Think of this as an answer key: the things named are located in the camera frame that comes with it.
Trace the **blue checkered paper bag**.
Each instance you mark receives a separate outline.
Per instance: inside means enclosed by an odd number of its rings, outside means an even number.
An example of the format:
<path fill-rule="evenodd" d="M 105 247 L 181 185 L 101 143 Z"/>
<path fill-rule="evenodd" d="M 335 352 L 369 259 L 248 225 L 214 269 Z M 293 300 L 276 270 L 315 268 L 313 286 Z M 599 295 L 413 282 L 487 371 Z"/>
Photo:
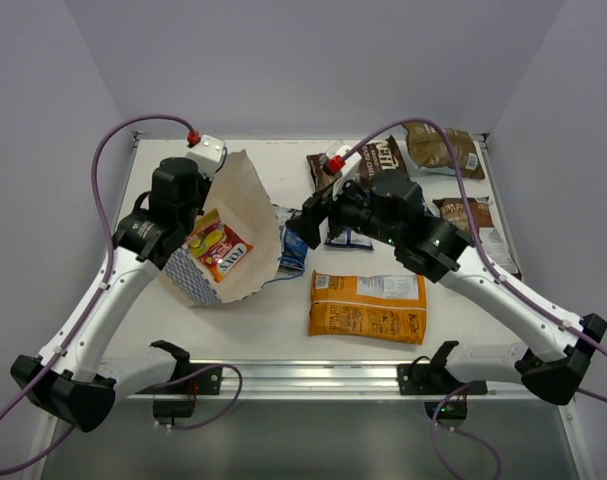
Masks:
<path fill-rule="evenodd" d="M 166 263 L 161 282 L 187 307 L 242 300 L 279 277 L 281 243 L 276 215 L 246 151 L 227 156 L 215 174 L 199 218 L 213 209 L 253 249 L 222 282 L 216 283 L 207 268 L 189 253 L 186 240 Z"/>

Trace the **blue white milk snack pack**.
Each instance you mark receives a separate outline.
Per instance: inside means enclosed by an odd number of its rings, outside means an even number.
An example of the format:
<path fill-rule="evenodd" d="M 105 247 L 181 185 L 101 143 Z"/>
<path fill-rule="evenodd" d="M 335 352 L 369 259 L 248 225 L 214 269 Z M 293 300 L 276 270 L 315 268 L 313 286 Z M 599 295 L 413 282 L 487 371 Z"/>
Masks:
<path fill-rule="evenodd" d="M 279 228 L 281 256 L 279 268 L 290 272 L 304 272 L 308 252 L 307 244 L 286 226 L 286 222 L 297 212 L 296 209 L 273 205 Z"/>

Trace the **dark blue snack bag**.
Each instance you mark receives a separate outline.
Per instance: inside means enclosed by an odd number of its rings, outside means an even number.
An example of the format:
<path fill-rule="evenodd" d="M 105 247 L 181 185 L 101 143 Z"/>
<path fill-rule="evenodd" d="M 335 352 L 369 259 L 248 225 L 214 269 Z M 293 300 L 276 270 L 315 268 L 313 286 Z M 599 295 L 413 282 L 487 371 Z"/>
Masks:
<path fill-rule="evenodd" d="M 346 228 L 336 237 L 327 236 L 324 242 L 325 246 L 333 248 L 359 249 L 372 251 L 374 249 L 372 240 L 362 234 L 355 232 L 350 228 Z"/>

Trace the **colourful red candy bag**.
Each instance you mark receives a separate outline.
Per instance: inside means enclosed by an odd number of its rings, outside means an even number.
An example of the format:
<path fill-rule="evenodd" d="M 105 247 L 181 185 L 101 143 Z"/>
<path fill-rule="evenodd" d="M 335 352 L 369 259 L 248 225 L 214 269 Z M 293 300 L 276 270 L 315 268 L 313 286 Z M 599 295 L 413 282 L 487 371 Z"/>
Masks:
<path fill-rule="evenodd" d="M 216 283 L 222 282 L 253 249 L 250 243 L 222 221 L 217 209 L 196 221 L 186 244 L 192 257 L 207 268 Z"/>

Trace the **brown kettle chips bag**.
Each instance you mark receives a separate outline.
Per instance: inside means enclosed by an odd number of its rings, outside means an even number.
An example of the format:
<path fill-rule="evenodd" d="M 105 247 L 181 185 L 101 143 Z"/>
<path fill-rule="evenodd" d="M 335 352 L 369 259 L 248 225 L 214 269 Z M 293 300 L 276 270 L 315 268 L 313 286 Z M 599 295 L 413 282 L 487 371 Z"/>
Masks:
<path fill-rule="evenodd" d="M 343 140 L 339 140 L 326 152 L 306 156 L 315 191 L 331 185 L 337 178 L 336 174 L 328 175 L 323 170 L 323 164 L 327 160 L 328 155 L 336 156 L 337 154 L 347 152 L 349 149 L 350 146 L 348 144 Z M 369 180 L 381 171 L 399 170 L 404 173 L 407 172 L 406 162 L 393 136 L 367 143 L 351 157 L 351 159 L 354 158 L 360 158 L 355 179 L 362 188 L 365 188 Z"/>

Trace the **orange brown snack bag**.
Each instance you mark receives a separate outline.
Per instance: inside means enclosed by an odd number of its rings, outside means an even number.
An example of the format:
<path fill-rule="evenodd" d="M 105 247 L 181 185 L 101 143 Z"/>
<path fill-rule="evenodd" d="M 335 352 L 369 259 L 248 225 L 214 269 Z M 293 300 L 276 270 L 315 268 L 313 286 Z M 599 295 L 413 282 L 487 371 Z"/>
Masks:
<path fill-rule="evenodd" d="M 308 334 L 423 343 L 427 294 L 420 275 L 312 275 Z"/>

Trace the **light blue snack bag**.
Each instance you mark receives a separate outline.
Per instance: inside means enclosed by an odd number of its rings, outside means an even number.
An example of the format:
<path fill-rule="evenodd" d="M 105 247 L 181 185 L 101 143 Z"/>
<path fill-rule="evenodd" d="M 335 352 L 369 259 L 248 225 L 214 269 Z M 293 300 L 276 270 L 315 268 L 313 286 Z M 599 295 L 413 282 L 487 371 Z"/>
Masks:
<path fill-rule="evenodd" d="M 409 157 L 418 169 L 434 173 L 455 175 L 455 163 L 437 130 L 424 122 L 406 122 L 406 147 Z M 461 175 L 464 178 L 484 179 L 480 149 L 471 134 L 446 128 L 445 133 L 455 153 Z"/>

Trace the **dark brown chips bag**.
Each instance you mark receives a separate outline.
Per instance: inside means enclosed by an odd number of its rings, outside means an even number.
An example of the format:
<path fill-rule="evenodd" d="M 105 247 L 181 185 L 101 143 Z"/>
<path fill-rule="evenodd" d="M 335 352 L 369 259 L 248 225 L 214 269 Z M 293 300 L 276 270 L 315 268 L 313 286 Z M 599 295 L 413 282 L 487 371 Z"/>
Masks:
<path fill-rule="evenodd" d="M 432 203 L 438 209 L 441 218 L 470 233 L 467 211 L 462 199 L 446 197 L 434 199 Z M 521 272 L 493 222 L 490 198 L 469 198 L 468 203 L 484 252 L 504 270 L 520 279 Z"/>

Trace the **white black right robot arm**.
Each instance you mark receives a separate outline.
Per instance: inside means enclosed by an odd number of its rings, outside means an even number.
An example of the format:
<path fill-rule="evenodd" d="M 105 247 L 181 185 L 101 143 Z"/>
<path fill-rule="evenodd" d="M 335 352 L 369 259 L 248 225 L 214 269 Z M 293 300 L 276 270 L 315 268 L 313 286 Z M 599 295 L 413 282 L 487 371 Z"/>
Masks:
<path fill-rule="evenodd" d="M 472 301 L 518 337 L 514 344 L 444 342 L 411 379 L 440 393 L 464 384 L 523 385 L 539 399 L 566 405 L 578 393 L 607 330 L 596 314 L 579 316 L 544 299 L 480 252 L 479 241 L 427 212 L 419 184 L 397 170 L 367 187 L 336 180 L 314 193 L 286 222 L 310 248 L 327 222 L 393 248 L 407 270 Z"/>

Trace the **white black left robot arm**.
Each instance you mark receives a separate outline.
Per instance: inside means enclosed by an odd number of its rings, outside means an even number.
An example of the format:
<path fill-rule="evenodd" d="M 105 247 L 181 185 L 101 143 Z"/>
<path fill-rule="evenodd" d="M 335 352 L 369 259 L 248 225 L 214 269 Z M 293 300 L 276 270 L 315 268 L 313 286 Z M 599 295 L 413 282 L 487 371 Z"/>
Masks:
<path fill-rule="evenodd" d="M 120 361 L 104 357 L 131 306 L 184 243 L 211 182 L 197 163 L 166 158 L 153 171 L 147 207 L 118 224 L 106 260 L 60 331 L 34 356 L 20 355 L 11 376 L 30 402 L 83 431 L 96 429 L 120 400 L 163 386 L 184 390 L 191 379 L 187 351 L 155 341 Z"/>

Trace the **aluminium mounting rail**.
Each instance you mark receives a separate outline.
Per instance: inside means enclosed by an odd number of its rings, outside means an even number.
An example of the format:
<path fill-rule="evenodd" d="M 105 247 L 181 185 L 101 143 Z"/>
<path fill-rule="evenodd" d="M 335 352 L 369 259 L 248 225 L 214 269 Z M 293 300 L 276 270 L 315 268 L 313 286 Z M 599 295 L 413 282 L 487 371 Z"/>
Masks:
<path fill-rule="evenodd" d="M 396 367 L 408 361 L 224 361 L 192 360 L 222 368 L 218 395 L 197 398 L 241 400 L 434 400 L 435 397 L 402 396 Z M 141 387 L 125 397 L 153 398 Z"/>

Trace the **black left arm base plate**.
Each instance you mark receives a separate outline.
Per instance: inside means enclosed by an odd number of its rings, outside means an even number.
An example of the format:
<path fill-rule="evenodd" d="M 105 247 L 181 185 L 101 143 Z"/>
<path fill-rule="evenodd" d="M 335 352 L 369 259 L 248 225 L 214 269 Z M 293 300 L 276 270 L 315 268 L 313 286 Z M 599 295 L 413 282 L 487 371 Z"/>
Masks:
<path fill-rule="evenodd" d="M 222 368 L 210 363 L 184 363 L 177 368 L 170 380 L 178 380 L 206 367 L 209 370 L 180 384 L 154 386 L 147 390 L 147 393 L 153 395 L 152 415 L 155 420 L 174 424 L 177 420 L 189 419 L 195 411 L 199 395 L 219 394 Z"/>

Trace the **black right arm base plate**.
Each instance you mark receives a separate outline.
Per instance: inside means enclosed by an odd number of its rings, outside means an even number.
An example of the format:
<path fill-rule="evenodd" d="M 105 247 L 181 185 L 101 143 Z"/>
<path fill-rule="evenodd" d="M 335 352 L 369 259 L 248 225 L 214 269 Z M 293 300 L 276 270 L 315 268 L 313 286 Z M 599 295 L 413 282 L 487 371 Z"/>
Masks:
<path fill-rule="evenodd" d="M 487 384 L 484 381 L 473 382 L 468 389 L 456 394 L 453 399 L 438 408 L 439 401 L 460 388 L 462 383 L 446 370 L 433 368 L 429 363 L 423 363 L 423 360 L 424 357 L 419 357 L 412 363 L 399 364 L 396 367 L 399 393 L 402 396 L 435 397 L 435 400 L 426 400 L 423 403 L 427 417 L 431 418 L 437 412 L 439 422 L 461 426 L 468 415 L 467 396 L 486 395 Z"/>

